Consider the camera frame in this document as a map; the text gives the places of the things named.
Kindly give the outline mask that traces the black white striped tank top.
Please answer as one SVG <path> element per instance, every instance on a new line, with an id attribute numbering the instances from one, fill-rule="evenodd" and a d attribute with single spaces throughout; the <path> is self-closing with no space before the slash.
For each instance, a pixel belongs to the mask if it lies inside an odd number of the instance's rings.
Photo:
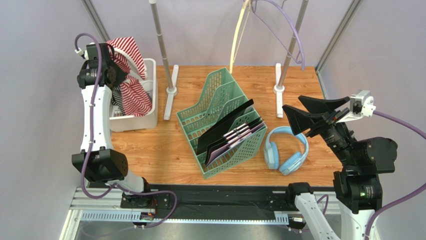
<path id="1" fill-rule="evenodd" d="M 125 87 L 121 90 L 116 87 L 112 91 L 111 102 L 118 106 L 124 116 L 145 116 L 152 110 L 153 103 L 148 93 L 137 86 Z"/>

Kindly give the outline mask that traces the red white striped tank top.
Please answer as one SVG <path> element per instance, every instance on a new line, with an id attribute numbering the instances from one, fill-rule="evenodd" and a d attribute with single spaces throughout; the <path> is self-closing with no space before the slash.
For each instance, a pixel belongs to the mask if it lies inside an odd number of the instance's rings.
<path id="1" fill-rule="evenodd" d="M 106 43 L 111 45 L 114 50 L 114 53 L 112 50 L 109 51 L 110 56 L 123 59 L 128 69 L 126 80 L 115 88 L 123 90 L 125 87 L 142 87 L 144 89 L 140 81 L 146 79 L 146 66 L 134 37 L 119 37 Z"/>

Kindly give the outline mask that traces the cream wooden hanger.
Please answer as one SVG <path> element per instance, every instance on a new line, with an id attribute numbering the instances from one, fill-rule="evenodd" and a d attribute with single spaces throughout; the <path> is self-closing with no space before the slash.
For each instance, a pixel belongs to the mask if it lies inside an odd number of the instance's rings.
<path id="1" fill-rule="evenodd" d="M 236 23 L 234 36 L 232 40 L 231 53 L 230 53 L 230 61 L 229 61 L 229 72 L 232 74 L 234 71 L 234 65 L 237 58 L 238 51 L 240 49 L 240 44 L 243 39 L 243 35 L 245 32 L 245 28 L 251 13 L 251 0 L 244 0 L 242 8 L 240 10 L 240 14 Z"/>

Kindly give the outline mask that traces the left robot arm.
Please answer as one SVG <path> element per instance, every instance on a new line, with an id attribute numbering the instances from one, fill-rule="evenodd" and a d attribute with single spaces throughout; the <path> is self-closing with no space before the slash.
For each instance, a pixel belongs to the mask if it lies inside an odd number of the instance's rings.
<path id="1" fill-rule="evenodd" d="M 77 53 L 85 61 L 77 75 L 84 106 L 84 132 L 80 152 L 71 157 L 80 172 L 80 186 L 86 182 L 117 187 L 126 194 L 142 193 L 144 178 L 135 175 L 123 153 L 114 150 L 110 124 L 112 87 L 124 81 L 126 72 L 114 62 L 115 49 L 107 43 L 91 43 Z"/>

